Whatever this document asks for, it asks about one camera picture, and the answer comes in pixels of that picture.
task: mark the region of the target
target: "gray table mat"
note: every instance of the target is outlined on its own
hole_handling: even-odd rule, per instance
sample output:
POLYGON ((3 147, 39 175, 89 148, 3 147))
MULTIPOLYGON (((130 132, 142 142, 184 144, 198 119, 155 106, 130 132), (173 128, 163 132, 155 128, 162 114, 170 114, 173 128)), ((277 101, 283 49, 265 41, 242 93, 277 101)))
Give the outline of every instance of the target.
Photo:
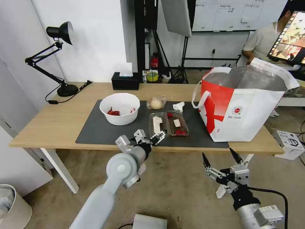
MULTIPOLYGON (((110 124, 99 109, 102 100, 98 100, 93 107, 83 129, 76 139, 76 143, 115 145, 115 140, 121 135, 129 139, 133 137, 137 129, 143 129, 149 137, 149 114, 173 110, 173 104, 178 102, 167 102, 160 110, 149 110, 146 101, 140 101, 140 108, 136 120, 125 126, 110 124)), ((190 102, 185 102, 183 107, 183 118, 189 129, 189 136, 166 137, 159 146, 172 147, 198 147, 198 148, 229 148, 227 142, 213 142, 204 122, 197 109, 190 102)))

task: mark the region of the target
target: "white shirt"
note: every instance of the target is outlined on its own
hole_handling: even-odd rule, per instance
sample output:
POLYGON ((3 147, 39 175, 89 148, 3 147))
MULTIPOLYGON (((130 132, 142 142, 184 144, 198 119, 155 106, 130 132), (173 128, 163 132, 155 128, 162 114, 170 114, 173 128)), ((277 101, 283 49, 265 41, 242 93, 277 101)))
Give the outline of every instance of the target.
POLYGON ((242 49, 243 51, 253 51, 255 57, 270 61, 267 55, 279 35, 277 23, 274 22, 252 33, 242 49))

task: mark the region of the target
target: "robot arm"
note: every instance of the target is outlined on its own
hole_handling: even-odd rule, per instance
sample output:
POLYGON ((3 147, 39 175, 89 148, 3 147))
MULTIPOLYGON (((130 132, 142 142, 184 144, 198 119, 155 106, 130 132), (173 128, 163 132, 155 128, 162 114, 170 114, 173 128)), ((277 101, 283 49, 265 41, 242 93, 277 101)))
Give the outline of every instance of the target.
POLYGON ((232 195, 233 208, 240 215, 243 229, 276 228, 275 223, 284 219, 283 214, 276 205, 261 207, 261 202, 253 196, 248 187, 250 174, 248 162, 244 162, 231 148, 230 151, 237 165, 220 171, 212 168, 207 157, 202 153, 204 173, 217 183, 225 185, 226 192, 232 195))
POLYGON ((90 194, 70 229, 103 228, 113 210, 119 186, 122 184, 129 188, 140 179, 140 175, 146 169, 144 161, 151 152, 151 146, 159 144, 165 135, 166 131, 161 131, 148 140, 144 131, 139 129, 131 139, 137 143, 135 146, 130 145, 125 135, 120 136, 115 143, 122 153, 114 155, 108 161, 108 179, 90 194))

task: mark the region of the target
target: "monitor screen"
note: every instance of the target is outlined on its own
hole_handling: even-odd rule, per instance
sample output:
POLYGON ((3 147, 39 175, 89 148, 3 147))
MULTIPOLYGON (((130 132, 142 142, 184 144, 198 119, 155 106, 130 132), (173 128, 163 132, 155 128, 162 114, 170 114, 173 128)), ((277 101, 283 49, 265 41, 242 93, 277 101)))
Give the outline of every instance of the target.
POLYGON ((305 12, 295 11, 292 14, 268 57, 305 66, 305 12))

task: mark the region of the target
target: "man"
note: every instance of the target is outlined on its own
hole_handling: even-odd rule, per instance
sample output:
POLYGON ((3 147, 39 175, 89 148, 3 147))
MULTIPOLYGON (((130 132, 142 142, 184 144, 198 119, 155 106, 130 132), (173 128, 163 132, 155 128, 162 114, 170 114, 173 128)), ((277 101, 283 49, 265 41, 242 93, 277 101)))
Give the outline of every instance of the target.
POLYGON ((270 61, 267 54, 284 29, 293 11, 300 10, 298 9, 298 5, 298 0, 288 2, 284 8, 282 17, 278 22, 274 22, 264 28, 260 28, 250 35, 241 52, 242 55, 247 58, 247 65, 251 63, 254 57, 265 61, 270 61))

